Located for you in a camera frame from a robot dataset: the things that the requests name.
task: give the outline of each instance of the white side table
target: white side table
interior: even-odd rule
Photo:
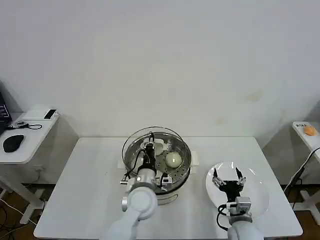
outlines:
[[[14,122],[23,121],[24,114],[21,114]],[[46,138],[50,129],[56,123],[58,115],[55,115],[51,120],[43,121],[25,121],[32,124],[42,125],[41,129],[32,130],[28,128],[6,130],[2,135],[0,135],[0,165],[1,164],[26,164],[28,163],[43,140]],[[13,135],[24,135],[23,142],[20,147],[14,152],[5,152],[3,150],[4,141]],[[26,208],[24,215],[22,216],[20,223],[27,224],[29,218],[32,216],[35,209],[42,209],[44,207],[43,201],[39,198],[41,197],[44,189],[38,189],[35,194],[30,192],[25,186],[23,186],[18,180],[9,175],[7,172],[0,167],[0,181],[8,186],[10,190],[15,191],[18,195],[28,201],[30,204]]]
[[[304,133],[305,126],[313,126],[317,129],[315,136],[309,136]],[[320,147],[320,134],[318,132],[320,124],[316,122],[307,122],[307,121],[294,121],[292,124],[293,129],[309,148],[310,151],[313,151],[316,148]],[[315,158],[320,162],[320,149],[317,150],[314,154]],[[320,212],[316,207],[317,203],[320,203],[320,190],[315,194],[310,196],[307,191],[302,190],[300,194],[303,198],[303,202],[297,202],[294,205],[294,211],[310,211],[316,224],[320,226]]]

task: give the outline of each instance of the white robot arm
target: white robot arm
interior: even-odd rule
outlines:
[[[261,232],[248,221],[236,221],[228,228],[228,240],[263,240]]]
[[[135,240],[140,220],[150,218],[158,206],[156,194],[141,186],[130,192],[127,210],[122,218],[114,222],[101,240]]]

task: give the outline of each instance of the phone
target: phone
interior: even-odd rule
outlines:
[[[57,109],[50,109],[47,114],[44,116],[44,119],[51,119],[52,116],[55,114],[55,112],[57,111]]]

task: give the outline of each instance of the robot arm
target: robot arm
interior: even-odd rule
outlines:
[[[122,218],[111,225],[101,240],[135,240],[139,221],[150,218],[157,206],[153,190],[145,186],[135,188],[128,196]]]
[[[250,198],[240,195],[246,183],[246,178],[243,177],[238,168],[235,170],[238,180],[221,180],[218,177],[217,170],[214,169],[212,182],[227,196],[227,204],[218,208],[217,224],[227,231],[229,240],[263,240],[262,233],[252,223]],[[225,208],[227,208],[228,214],[222,213]],[[219,224],[220,214],[228,216],[231,227],[226,228]]]
[[[236,221],[228,228],[228,240],[263,240],[261,232],[248,221]]]

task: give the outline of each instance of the egg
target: egg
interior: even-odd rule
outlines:
[[[177,153],[177,152],[169,152],[165,156],[165,163],[170,168],[176,169],[177,167],[179,167],[181,165],[182,158],[179,155],[179,153]]]
[[[305,134],[307,134],[309,136],[317,135],[317,130],[313,126],[305,126],[303,128],[303,131],[304,131]]]

